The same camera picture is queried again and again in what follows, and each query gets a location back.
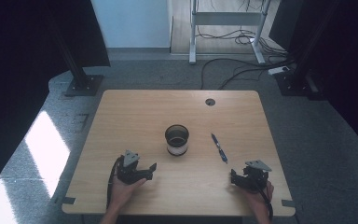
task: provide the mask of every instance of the wire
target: wire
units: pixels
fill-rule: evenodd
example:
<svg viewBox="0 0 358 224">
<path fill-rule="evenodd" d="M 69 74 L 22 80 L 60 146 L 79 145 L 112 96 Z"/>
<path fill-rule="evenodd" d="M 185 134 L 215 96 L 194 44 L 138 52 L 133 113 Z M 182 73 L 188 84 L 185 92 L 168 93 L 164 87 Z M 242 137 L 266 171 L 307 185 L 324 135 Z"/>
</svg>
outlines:
<svg viewBox="0 0 358 224">
<path fill-rule="evenodd" d="M 250 38 L 255 38 L 255 33 L 252 31 L 248 31 L 248 30 L 242 30 L 240 27 L 240 30 L 236 30 L 233 31 L 229 34 L 226 35 L 208 35 L 208 34 L 202 34 L 200 31 L 199 26 L 197 26 L 197 31 L 198 31 L 198 35 L 196 36 L 201 36 L 202 38 L 205 39 L 234 39 L 235 43 L 237 44 L 241 44 L 241 45 L 248 45 L 251 44 L 252 42 L 250 41 Z M 268 53 L 268 54 L 274 54 L 274 55 L 280 55 L 280 56 L 288 56 L 288 52 L 284 49 L 276 49 L 271 47 L 268 43 L 267 40 L 263 37 L 260 36 L 259 42 L 258 42 L 261 47 L 263 48 L 263 50 Z"/>
<path fill-rule="evenodd" d="M 214 11 L 216 11 L 216 8 L 213 6 L 213 1 L 211 0 L 211 6 L 213 7 Z"/>
<path fill-rule="evenodd" d="M 261 75 L 263 74 L 263 72 L 265 72 L 266 70 L 268 69 L 271 69 L 271 68 L 275 68 L 275 67 L 279 67 L 279 66 L 284 66 L 284 65 L 288 65 L 288 64 L 291 64 L 294 62 L 294 60 L 284 60 L 282 62 L 278 62 L 278 63 L 272 63 L 272 64 L 267 64 L 267 65 L 264 65 L 264 64 L 258 64 L 258 63 L 249 63 L 249 62 L 246 62 L 246 61 L 242 61 L 242 60 L 236 60 L 236 59 L 229 59 L 229 58 L 221 58 L 221 59 L 213 59 L 213 60 L 210 60 L 208 61 L 207 63 L 205 63 L 203 66 L 202 66 L 202 69 L 201 69 L 201 87 L 200 89 L 203 90 L 203 86 L 204 86 L 204 74 L 205 74 L 205 68 L 208 64 L 210 63 L 213 63 L 213 62 L 216 62 L 216 61 L 232 61 L 232 62 L 239 62 L 239 63 L 245 63 L 247 65 L 251 65 L 251 66 L 254 66 L 254 67 L 257 67 L 257 68 L 252 68 L 252 69 L 246 69 L 246 70 L 243 70 L 243 71 L 240 71 L 238 73 L 236 73 L 236 71 L 240 68 L 243 68 L 242 67 L 237 67 L 236 69 L 234 69 L 233 71 L 233 76 L 226 79 L 225 81 L 223 81 L 223 83 L 221 84 L 221 86 L 218 88 L 218 90 L 222 90 L 225 88 L 225 86 L 232 80 L 234 80 L 236 77 L 240 76 L 241 74 L 244 74 L 244 73 L 247 73 L 247 72 L 252 72 L 252 71 L 261 71 L 261 73 L 258 75 L 257 78 L 242 78 L 242 80 L 254 80 L 254 81 L 259 81 L 260 80 L 260 77 Z"/>
<path fill-rule="evenodd" d="M 254 9 L 254 10 L 260 9 L 260 11 L 262 11 L 262 10 L 263 10 L 263 6 L 264 6 L 264 2 L 265 2 L 265 0 L 263 0 L 263 1 L 261 2 L 261 5 L 260 5 L 259 7 L 251 7 L 251 8 Z M 248 2 L 248 6 L 247 6 L 247 8 L 246 8 L 246 11 L 248 11 L 248 8 L 250 7 L 249 4 L 250 4 L 250 0 L 249 0 L 249 2 Z"/>
<path fill-rule="evenodd" d="M 248 6 L 246 7 L 246 11 L 248 11 L 250 4 L 251 4 L 251 0 L 248 1 Z"/>
<path fill-rule="evenodd" d="M 246 2 L 246 0 L 243 0 L 242 5 L 240 5 L 240 7 L 238 8 L 237 11 L 240 11 L 240 8 L 245 4 L 245 2 Z"/>
</svg>

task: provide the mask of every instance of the metal rack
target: metal rack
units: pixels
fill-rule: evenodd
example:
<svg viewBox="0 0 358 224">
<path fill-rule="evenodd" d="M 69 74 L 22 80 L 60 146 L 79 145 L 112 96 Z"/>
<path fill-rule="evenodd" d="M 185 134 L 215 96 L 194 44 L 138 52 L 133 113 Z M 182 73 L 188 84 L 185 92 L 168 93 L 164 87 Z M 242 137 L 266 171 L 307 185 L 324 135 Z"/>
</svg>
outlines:
<svg viewBox="0 0 358 224">
<path fill-rule="evenodd" d="M 191 10 L 191 37 L 190 37 L 190 64 L 196 63 L 196 26 L 197 25 L 244 25 L 257 26 L 255 38 L 251 38 L 252 48 L 259 63 L 265 63 L 258 42 L 269 11 L 270 0 L 266 0 L 260 12 L 198 12 L 197 3 L 192 0 Z"/>
</svg>

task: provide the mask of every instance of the human hand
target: human hand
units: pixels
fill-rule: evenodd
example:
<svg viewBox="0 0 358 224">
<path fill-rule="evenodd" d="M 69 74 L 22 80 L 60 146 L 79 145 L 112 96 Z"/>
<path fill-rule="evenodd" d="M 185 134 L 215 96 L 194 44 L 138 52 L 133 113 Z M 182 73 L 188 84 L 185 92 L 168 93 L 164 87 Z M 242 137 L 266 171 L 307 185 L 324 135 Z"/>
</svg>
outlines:
<svg viewBox="0 0 358 224">
<path fill-rule="evenodd" d="M 269 210 L 267 209 L 266 202 L 260 193 L 250 192 L 242 188 L 239 189 L 240 192 L 245 196 L 252 212 L 255 214 L 255 218 L 257 219 L 258 224 L 270 224 L 271 221 L 269 220 Z M 267 182 L 267 186 L 263 191 L 269 198 L 269 201 L 271 201 L 272 193 L 274 191 L 274 186 L 271 184 L 271 182 Z"/>
<path fill-rule="evenodd" d="M 112 193 L 110 198 L 110 206 L 115 207 L 117 210 L 120 210 L 131 198 L 133 192 L 141 187 L 146 182 L 146 178 L 140 179 L 137 182 L 128 185 L 123 183 L 117 178 L 116 171 L 113 177 L 112 184 Z"/>
<path fill-rule="evenodd" d="M 146 178 L 143 178 L 131 185 L 125 184 L 117 178 L 117 170 L 115 170 L 109 207 L 107 208 L 106 213 L 103 215 L 101 223 L 116 223 L 118 212 L 130 200 L 133 192 L 141 187 L 145 182 Z"/>
</svg>

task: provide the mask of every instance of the metal stand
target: metal stand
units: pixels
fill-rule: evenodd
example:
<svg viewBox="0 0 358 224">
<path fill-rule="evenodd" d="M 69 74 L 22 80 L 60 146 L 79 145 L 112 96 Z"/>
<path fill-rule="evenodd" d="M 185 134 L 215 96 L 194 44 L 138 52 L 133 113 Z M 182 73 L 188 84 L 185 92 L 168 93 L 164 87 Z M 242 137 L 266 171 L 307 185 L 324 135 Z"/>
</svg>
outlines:
<svg viewBox="0 0 358 224">
<path fill-rule="evenodd" d="M 252 48 L 259 63 L 265 63 L 258 42 L 266 21 L 270 0 L 263 5 L 261 12 L 197 12 L 199 0 L 192 0 L 191 37 L 190 37 L 190 64 L 196 63 L 196 26 L 197 25 L 244 25 L 257 26 L 255 38 L 251 38 Z"/>
<path fill-rule="evenodd" d="M 324 29 L 330 22 L 332 16 L 336 12 L 339 0 L 334 0 L 327 8 L 322 22 L 320 22 L 310 40 L 306 43 L 306 47 L 298 60 L 297 68 L 293 74 L 279 74 L 275 78 L 281 90 L 281 94 L 285 96 L 308 96 L 311 100 L 324 100 L 323 87 L 317 83 L 317 74 L 312 74 L 310 70 L 310 61 L 312 52 L 318 44 Z"/>
<path fill-rule="evenodd" d="M 43 8 L 41 13 L 48 26 L 48 30 L 51 33 L 54 41 L 56 42 L 63 59 L 71 70 L 74 79 L 69 85 L 68 90 L 64 94 L 65 96 L 94 96 L 103 80 L 103 76 L 87 76 L 83 68 L 79 66 L 74 59 L 71 51 L 63 39 L 60 29 L 55 22 L 53 15 L 51 14 L 48 5 L 43 1 Z"/>
</svg>

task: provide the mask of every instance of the black fabric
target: black fabric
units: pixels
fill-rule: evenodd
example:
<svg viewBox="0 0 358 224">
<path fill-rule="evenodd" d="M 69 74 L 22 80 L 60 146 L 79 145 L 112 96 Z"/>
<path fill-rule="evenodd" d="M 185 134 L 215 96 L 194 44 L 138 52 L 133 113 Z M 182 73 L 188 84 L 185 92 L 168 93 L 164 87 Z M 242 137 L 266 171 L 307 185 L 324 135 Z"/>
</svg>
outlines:
<svg viewBox="0 0 358 224">
<path fill-rule="evenodd" d="M 48 81 L 68 70 L 43 19 L 43 1 L 0 0 L 0 170 L 48 96 Z M 49 0 L 48 9 L 77 63 L 108 66 L 88 0 Z"/>
<path fill-rule="evenodd" d="M 324 95 L 358 134 L 358 1 L 341 1 L 313 52 Z"/>
<path fill-rule="evenodd" d="M 314 0 L 281 0 L 268 36 L 290 53 L 301 52 L 322 21 L 328 4 Z"/>
</svg>

